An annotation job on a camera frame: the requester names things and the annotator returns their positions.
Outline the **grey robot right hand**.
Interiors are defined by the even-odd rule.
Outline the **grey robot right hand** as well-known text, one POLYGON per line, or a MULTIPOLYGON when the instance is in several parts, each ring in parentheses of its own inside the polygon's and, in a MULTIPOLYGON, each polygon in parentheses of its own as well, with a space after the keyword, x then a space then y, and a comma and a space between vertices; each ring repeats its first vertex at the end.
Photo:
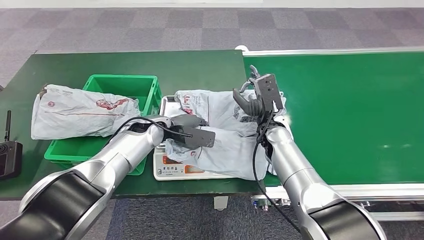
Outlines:
POLYGON ((250 77, 241 85, 240 88, 232 89, 232 96, 234 101, 247 115, 252 117, 261 117, 265 110, 258 84, 261 75, 255 66, 250 65, 249 68, 250 77), (248 86, 253 86, 256 99, 248 100, 242 96, 242 93, 248 88, 248 86))

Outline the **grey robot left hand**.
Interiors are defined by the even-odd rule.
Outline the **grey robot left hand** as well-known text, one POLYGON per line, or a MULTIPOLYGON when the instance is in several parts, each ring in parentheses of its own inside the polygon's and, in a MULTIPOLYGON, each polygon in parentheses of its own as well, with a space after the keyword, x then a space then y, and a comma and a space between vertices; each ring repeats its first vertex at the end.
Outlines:
POLYGON ((174 126, 182 127, 207 127, 209 123, 201 117, 192 114, 180 114, 170 118, 174 126))

